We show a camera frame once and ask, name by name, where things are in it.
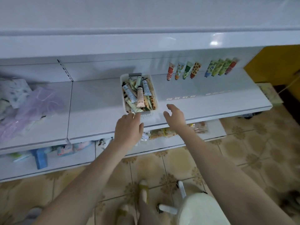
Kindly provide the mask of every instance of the white plastic basket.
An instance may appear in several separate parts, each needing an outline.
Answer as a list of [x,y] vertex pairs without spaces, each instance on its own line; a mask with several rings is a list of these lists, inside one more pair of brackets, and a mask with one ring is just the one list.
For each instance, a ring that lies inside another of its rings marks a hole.
[[[122,76],[120,76],[120,81],[121,81],[121,87],[123,82],[128,82],[130,77],[137,77],[137,76],[141,76],[143,78],[148,78],[150,80],[150,82],[152,83],[153,86],[153,90],[154,90],[154,100],[156,103],[156,109],[155,110],[149,110],[149,111],[143,111],[141,112],[141,118],[142,119],[150,119],[150,118],[154,118],[156,115],[158,115],[158,102],[157,102],[157,95],[156,95],[156,91],[155,91],[155,87],[153,85],[153,81],[150,75],[148,74],[142,74],[142,73],[131,73],[131,74],[123,74]],[[122,102],[123,102],[123,110],[124,113],[127,114],[126,112],[126,107],[125,107],[125,101],[124,101],[124,95],[122,93]]]

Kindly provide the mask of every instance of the person's left hand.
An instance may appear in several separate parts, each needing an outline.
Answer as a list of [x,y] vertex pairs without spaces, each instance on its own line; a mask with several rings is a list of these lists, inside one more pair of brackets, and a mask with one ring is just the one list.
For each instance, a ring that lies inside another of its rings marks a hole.
[[141,113],[123,115],[115,127],[114,142],[126,150],[131,149],[142,138],[144,123],[141,123]]

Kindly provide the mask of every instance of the white stool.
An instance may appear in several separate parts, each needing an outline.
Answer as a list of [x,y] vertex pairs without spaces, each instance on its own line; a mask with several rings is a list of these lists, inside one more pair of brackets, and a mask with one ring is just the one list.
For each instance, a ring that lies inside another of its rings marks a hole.
[[158,213],[169,212],[176,215],[178,225],[230,225],[217,201],[206,192],[194,193],[187,197],[182,181],[176,183],[180,189],[182,203],[179,208],[158,204]]

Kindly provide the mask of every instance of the person's right hand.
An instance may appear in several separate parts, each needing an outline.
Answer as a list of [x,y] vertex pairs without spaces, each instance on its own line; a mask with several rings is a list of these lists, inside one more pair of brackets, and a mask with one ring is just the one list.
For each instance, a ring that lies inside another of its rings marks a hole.
[[182,127],[186,127],[185,116],[183,112],[179,110],[174,104],[167,104],[167,108],[172,112],[170,116],[167,111],[163,112],[163,115],[168,125],[175,131],[180,130]]

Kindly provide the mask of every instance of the blue plastic item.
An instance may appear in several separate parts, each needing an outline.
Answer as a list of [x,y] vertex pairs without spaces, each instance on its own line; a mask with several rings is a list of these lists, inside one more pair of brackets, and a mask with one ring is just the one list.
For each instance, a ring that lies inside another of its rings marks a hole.
[[48,166],[47,154],[45,153],[46,147],[32,149],[30,152],[35,157],[35,162],[37,164],[37,169],[43,169]]

